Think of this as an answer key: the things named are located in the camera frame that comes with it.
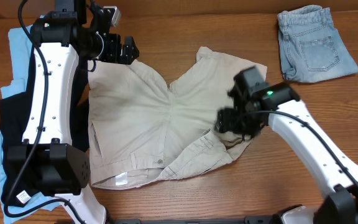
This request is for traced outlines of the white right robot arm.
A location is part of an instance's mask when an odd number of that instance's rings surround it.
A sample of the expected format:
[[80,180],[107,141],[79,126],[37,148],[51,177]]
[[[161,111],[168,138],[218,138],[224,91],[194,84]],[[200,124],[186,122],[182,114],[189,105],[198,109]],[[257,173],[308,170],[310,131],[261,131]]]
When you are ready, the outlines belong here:
[[255,137],[269,126],[308,169],[324,198],[319,208],[302,205],[276,213],[273,223],[358,224],[358,165],[320,128],[299,95],[286,83],[234,85],[232,108],[218,111],[215,129]]

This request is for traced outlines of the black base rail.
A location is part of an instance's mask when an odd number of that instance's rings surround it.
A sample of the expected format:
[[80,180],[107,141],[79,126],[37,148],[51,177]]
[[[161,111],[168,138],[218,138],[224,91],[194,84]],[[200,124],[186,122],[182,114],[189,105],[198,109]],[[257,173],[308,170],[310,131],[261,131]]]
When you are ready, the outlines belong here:
[[112,220],[108,224],[274,224],[272,216],[249,216],[240,219],[198,219],[198,220]]

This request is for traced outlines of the light blue denim shorts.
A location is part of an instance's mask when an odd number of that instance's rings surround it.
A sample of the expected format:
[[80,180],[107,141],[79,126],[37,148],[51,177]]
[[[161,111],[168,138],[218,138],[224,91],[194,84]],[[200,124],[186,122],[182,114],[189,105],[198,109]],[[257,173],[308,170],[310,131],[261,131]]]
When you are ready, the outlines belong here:
[[330,8],[309,5],[277,15],[284,80],[316,83],[358,73]]

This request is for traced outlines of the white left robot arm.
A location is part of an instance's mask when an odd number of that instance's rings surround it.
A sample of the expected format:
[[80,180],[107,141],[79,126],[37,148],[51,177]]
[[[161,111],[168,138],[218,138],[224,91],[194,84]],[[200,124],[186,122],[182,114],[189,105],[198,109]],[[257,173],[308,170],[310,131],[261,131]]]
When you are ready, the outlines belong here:
[[59,203],[73,223],[111,223],[88,182],[88,104],[80,103],[88,62],[128,65],[139,50],[132,37],[110,33],[121,14],[93,1],[57,1],[21,27],[30,48],[25,90],[0,100],[2,209],[20,218]]

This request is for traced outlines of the light blue shirt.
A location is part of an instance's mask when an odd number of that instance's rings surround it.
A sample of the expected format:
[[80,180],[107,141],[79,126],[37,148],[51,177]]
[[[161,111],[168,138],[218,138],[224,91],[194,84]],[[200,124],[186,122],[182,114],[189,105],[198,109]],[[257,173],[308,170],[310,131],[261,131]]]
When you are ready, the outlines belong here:
[[[30,40],[25,35],[23,29],[20,28],[14,28],[10,29],[8,32],[8,39],[9,39],[9,47],[11,52],[11,62],[12,62],[12,81],[9,86],[3,86],[1,87],[1,96],[2,99],[5,99],[9,96],[15,96],[19,93],[25,92],[26,90],[26,84],[28,79],[28,73],[29,73],[29,62],[30,62],[30,56],[31,56],[31,47],[32,44]],[[2,140],[3,136],[0,132],[0,198],[2,195],[2,188],[6,181],[7,175],[3,169],[2,166]],[[38,204],[47,202],[51,200],[51,197],[46,197],[42,193],[37,193],[34,196],[31,197],[31,199],[28,201],[28,204],[25,205],[24,208],[15,207],[15,206],[9,206],[9,211],[12,213],[21,213],[24,212]],[[46,205],[42,207],[42,210],[49,210],[52,211],[55,208],[59,207],[60,204],[58,202],[51,203],[49,205]],[[27,215],[24,215],[19,218],[10,218],[7,217],[5,214],[3,214],[3,222],[5,224],[14,223],[22,218],[25,218],[34,212],[31,212]]]

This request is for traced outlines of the black garment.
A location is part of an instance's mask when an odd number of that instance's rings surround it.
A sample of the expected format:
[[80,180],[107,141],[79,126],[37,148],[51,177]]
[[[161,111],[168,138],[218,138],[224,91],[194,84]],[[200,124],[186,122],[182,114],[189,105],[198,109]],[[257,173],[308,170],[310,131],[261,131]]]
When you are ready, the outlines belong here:
[[[31,48],[29,62],[29,73],[25,92],[15,96],[9,96],[0,100],[0,132],[2,140],[2,166],[7,175],[2,188],[1,202],[4,203],[16,178],[16,174],[6,162],[4,154],[9,147],[21,144],[22,135],[27,127],[30,118],[30,109],[32,105],[32,95],[35,80],[35,58],[34,48]],[[89,148],[88,143],[88,113],[89,101],[79,103],[81,95],[88,83],[88,61],[79,58],[78,66],[73,79],[73,88],[71,91],[70,106],[70,133],[73,147],[86,151]]]

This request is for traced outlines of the beige khaki shorts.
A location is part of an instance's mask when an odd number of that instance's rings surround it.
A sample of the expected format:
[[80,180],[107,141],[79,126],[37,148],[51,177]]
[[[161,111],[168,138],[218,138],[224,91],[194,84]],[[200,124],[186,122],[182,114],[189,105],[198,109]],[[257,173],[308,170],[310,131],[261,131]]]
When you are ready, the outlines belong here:
[[234,77],[254,62],[201,47],[167,83],[152,67],[98,62],[89,76],[91,185],[109,190],[180,180],[230,164],[251,138],[214,130]]

